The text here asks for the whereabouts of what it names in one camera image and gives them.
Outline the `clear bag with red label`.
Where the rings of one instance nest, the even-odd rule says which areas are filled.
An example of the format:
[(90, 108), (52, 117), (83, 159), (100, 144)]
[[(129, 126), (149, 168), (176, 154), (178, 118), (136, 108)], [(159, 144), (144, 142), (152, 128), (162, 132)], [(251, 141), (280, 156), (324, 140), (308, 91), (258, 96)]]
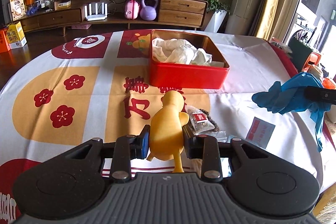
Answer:
[(201, 109), (197, 109), (194, 106), (186, 105), (185, 110), (189, 115), (192, 131), (195, 135), (202, 134), (204, 132), (214, 131), (215, 125), (209, 121), (207, 115), (202, 112)]

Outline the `yellow rubber duck toy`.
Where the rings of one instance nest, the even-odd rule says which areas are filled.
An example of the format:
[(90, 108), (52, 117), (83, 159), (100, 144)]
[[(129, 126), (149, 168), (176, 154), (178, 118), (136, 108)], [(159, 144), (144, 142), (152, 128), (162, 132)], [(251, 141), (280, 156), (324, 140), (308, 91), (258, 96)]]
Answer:
[(189, 115), (183, 111), (183, 96), (174, 90), (162, 97), (162, 108), (155, 113), (150, 123), (148, 161), (174, 161), (174, 173), (182, 173), (181, 153), (184, 149), (183, 126), (188, 124)]

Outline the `blue cloth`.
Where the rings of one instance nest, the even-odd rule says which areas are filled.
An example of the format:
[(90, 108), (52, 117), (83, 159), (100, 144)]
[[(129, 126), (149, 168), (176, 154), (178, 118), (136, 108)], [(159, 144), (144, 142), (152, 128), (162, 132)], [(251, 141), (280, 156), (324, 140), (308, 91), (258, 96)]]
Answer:
[(252, 101), (259, 107), (266, 108), (272, 113), (281, 115), (289, 112), (310, 111), (310, 119), (315, 123), (315, 138), (318, 152), (322, 151), (322, 126), (324, 114), (331, 109), (331, 104), (313, 102), (304, 96), (304, 89), (308, 86), (324, 88), (319, 80), (310, 73), (301, 72), (284, 84), (279, 81), (266, 92), (258, 92), (252, 96)]

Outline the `red white packet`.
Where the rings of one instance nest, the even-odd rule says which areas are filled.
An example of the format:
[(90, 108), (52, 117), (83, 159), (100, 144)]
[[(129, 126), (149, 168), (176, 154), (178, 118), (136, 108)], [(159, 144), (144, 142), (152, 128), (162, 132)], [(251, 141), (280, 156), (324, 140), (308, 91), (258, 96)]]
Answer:
[(275, 125), (254, 117), (246, 140), (258, 147), (266, 149), (274, 129)]

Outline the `brown hair scrunchie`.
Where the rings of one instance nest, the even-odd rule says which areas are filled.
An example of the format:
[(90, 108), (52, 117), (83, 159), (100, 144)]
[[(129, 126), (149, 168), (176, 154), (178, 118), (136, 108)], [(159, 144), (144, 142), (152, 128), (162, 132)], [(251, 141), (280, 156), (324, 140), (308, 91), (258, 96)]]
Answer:
[(204, 109), (200, 109), (200, 111), (202, 111), (207, 116), (207, 119), (209, 120), (209, 122), (211, 122), (214, 125), (214, 131), (218, 132), (219, 127), (218, 127), (217, 123), (210, 117), (209, 112), (204, 110)]

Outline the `dark green container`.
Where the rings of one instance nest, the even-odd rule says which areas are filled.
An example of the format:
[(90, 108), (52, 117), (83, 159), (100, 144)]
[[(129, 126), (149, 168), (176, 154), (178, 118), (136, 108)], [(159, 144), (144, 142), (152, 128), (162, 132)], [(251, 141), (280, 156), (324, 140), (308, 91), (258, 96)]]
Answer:
[(290, 57), (293, 65), (299, 72), (302, 71), (307, 58), (314, 51), (313, 48), (304, 42), (300, 42), (295, 36), (290, 38), (288, 46), (291, 49)]

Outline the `red tin box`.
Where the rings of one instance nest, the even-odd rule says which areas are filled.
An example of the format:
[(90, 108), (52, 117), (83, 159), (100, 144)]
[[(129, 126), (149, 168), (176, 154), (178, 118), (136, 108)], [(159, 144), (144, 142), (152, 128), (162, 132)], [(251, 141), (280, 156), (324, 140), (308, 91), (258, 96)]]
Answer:
[(206, 32), (152, 30), (151, 39), (186, 39), (196, 48), (212, 55), (214, 65), (161, 63), (149, 46), (149, 83), (159, 88), (220, 89), (230, 65)]

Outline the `printed tablecloth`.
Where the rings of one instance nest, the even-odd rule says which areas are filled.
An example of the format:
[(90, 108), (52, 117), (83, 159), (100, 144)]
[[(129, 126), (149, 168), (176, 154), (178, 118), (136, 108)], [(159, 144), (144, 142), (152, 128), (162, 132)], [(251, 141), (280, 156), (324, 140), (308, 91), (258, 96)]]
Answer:
[[(188, 105), (205, 109), (219, 128), (246, 137), (253, 120), (275, 126), (267, 150), (306, 169), (322, 189), (335, 183), (335, 149), (322, 137), (317, 151), (309, 112), (273, 114), (252, 95), (289, 73), (265, 41), (209, 34), (229, 63), (218, 90), (179, 87)], [(106, 142), (138, 134), (161, 107), (166, 88), (149, 84), (149, 30), (76, 38), (30, 61), (1, 91), (1, 223), (20, 212), (13, 197), (16, 178), (93, 137)]]

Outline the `white cloth in box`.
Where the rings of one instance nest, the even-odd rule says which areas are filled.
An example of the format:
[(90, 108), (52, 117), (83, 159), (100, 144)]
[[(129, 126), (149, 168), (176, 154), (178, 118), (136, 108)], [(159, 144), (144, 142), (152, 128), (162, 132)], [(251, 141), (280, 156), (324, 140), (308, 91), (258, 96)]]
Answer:
[(201, 65), (223, 67), (224, 61), (215, 61), (214, 55), (207, 53), (202, 48), (194, 47), (186, 39), (152, 40), (153, 59), (160, 63)]

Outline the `white plant pot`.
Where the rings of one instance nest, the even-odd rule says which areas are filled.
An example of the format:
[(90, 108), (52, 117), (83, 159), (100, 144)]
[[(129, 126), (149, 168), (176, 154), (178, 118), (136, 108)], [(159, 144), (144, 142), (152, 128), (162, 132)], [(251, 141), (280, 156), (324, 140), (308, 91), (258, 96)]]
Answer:
[(215, 11), (205, 26), (205, 32), (217, 33), (227, 15), (226, 10)]

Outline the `purple kettlebell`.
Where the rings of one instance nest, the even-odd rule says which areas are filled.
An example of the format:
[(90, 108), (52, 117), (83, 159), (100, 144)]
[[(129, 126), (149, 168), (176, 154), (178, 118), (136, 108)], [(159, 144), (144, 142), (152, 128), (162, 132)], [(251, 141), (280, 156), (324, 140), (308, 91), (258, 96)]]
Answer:
[(154, 6), (147, 6), (145, 4), (145, 1), (147, 0), (141, 0), (141, 5), (142, 5), (142, 9), (140, 11), (141, 19), (146, 20), (146, 21), (155, 20), (157, 16), (156, 8), (158, 5), (158, 0), (151, 0), (151, 1), (155, 1)]

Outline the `white router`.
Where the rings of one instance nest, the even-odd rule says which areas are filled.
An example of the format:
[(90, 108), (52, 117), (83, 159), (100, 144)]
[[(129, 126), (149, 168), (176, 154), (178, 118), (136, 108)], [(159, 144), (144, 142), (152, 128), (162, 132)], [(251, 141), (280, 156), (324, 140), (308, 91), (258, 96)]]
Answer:
[(108, 3), (89, 3), (84, 6), (84, 18), (86, 21), (93, 22), (105, 20), (108, 17)]

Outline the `wooden TV cabinet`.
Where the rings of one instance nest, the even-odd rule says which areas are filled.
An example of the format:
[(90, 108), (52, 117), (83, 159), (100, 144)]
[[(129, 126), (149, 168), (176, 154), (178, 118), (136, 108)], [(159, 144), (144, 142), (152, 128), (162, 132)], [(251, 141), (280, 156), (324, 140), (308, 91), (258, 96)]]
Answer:
[[(62, 28), (83, 24), (155, 24), (165, 26), (201, 28), (206, 17), (208, 3), (205, 0), (146, 0), (147, 5), (154, 5), (157, 16), (154, 20), (141, 17), (127, 19), (126, 3), (129, 0), (55, 0), (52, 11), (38, 11), (25, 15), (19, 21), (24, 32)], [(85, 19), (88, 12), (95, 12), (107, 5), (108, 16), (103, 20), (89, 22)]]

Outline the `yellow box on floor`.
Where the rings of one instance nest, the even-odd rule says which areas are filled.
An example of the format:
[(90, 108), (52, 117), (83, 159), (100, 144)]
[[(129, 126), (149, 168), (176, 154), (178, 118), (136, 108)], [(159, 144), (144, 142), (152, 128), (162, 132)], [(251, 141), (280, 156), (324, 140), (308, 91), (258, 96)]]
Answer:
[(22, 48), (27, 43), (21, 22), (9, 24), (7, 26), (6, 36), (11, 50)]

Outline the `cereal box on cabinet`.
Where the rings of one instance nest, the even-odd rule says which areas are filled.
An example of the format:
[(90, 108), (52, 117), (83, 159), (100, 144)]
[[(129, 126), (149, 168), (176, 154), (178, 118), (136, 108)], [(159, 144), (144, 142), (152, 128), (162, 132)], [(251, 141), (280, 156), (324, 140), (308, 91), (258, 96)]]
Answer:
[(21, 19), (26, 15), (26, 6), (24, 0), (10, 0), (10, 12), (13, 21)]

